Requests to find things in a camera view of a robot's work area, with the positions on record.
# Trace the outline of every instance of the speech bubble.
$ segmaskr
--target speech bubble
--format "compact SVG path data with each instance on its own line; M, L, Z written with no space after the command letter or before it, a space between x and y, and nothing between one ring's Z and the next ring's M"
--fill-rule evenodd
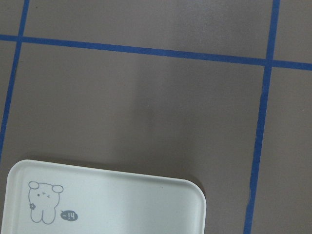
M78 219L78 214L75 211L62 211L60 214L61 218L67 221L76 221Z

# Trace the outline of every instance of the small flower drawing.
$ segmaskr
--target small flower drawing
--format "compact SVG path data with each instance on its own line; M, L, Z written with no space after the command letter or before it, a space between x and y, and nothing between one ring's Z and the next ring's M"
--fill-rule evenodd
M34 205L34 203L31 203L31 204L29 205L29 208L32 209L32 210L34 210L34 209L36 208L36 206Z

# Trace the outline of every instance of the white tray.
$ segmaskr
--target white tray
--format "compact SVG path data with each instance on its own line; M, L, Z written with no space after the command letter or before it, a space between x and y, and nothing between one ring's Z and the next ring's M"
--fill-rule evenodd
M8 175L1 234L203 234L205 213L187 180L23 160Z

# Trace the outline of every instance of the blue tape line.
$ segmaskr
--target blue tape line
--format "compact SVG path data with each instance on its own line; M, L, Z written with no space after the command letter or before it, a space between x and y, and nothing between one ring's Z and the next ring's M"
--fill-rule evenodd
M75 47L75 48L84 48L84 49L106 50L106 51L116 51L116 52L134 53L134 54L230 62L230 63L240 63L240 64L260 65L260 66L265 65L265 59L262 59L262 58L247 58L247 57L237 57L237 56L227 56L227 55L214 55L214 54L184 52L184 51L176 51L176 50L153 49L153 48L125 46L125 45L110 45L110 44L71 41L71 40L59 40L59 39L23 37L22 40L23 42L27 42L27 43L44 44L44 45L56 45L56 46L66 46L66 47Z
M269 40L268 40L268 47L267 47L267 54L266 54L266 65L264 67L264 73L263 73L262 94L260 98L256 138L255 138L255 143L254 143L253 164L252 164L252 172L251 172L251 177L250 177L250 198L249 198L249 203L246 208L244 234L250 234L252 231L254 203L255 203L257 183L258 183L259 166L260 166L263 134L264 134L264 127L265 127L265 118L266 118L266 113L267 113L279 6L280 6L280 0L274 0L273 5L272 5L270 32L269 32Z
M18 38L19 38L18 36L0 34L0 40L18 41Z
M6 125L8 122L8 117L9 117L9 112L10 112L10 106L11 106L11 100L12 100L12 94L13 94L13 88L14 88L14 82L15 82L15 74L16 74L16 70L17 70L19 58L20 58L20 50L21 50L21 44L22 44L21 38L23 36L24 29L25 29L28 7L29 7L29 0L25 0L22 15L20 18L19 36L17 38L17 42L16 42L16 46L15 46L15 53L14 53L14 59L13 59L13 64L12 64L12 70L11 70L11 75L10 75L10 80L9 80L8 91L6 94L6 100L5 100L2 123L1 123L0 162L1 162L1 156L2 156L2 151L3 151L3 143L4 143Z
M19 38L18 36L0 34L0 40L18 41L18 38ZM159 56L162 56L163 54L165 54L164 51L166 51L167 55L165 56L176 57L176 58L232 62L232 63L249 64L249 65L260 65L260 66L265 66L266 64L266 60L262 58L247 58L247 57L225 56L225 55L203 54L203 53L201 54L201 53L173 51L173 50L159 50L159 51L163 51L163 54L161 54L161 52L155 53L155 50L157 51L158 49L121 46L121 45L108 45L108 44L100 44L100 43L88 43L88 42L69 41L69 40L31 38L31 37L22 37L21 40L23 42L35 43L35 44L59 45L59 46L67 46L67 47L75 47L75 48L109 50L109 51L149 54L149 55L159 55ZM304 63L304 62L273 60L272 66L280 67L280 68L290 68L290 69L312 71L312 64Z
M289 61L273 60L273 67L282 67L282 68L312 71L312 64L304 63L304 62L289 62Z

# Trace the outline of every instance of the floor tile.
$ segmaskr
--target floor tile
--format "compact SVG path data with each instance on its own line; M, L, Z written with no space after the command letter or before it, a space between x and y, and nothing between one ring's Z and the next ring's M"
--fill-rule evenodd
M311 11L311 1L281 1L275 59L312 63Z
M253 234L312 232L312 72L273 69Z
M205 233L242 233L263 67L27 43L20 60L2 188L25 158L185 178Z
M0 1L0 34L17 35L19 33L23 3L23 0Z
M25 34L265 58L272 0L31 0Z

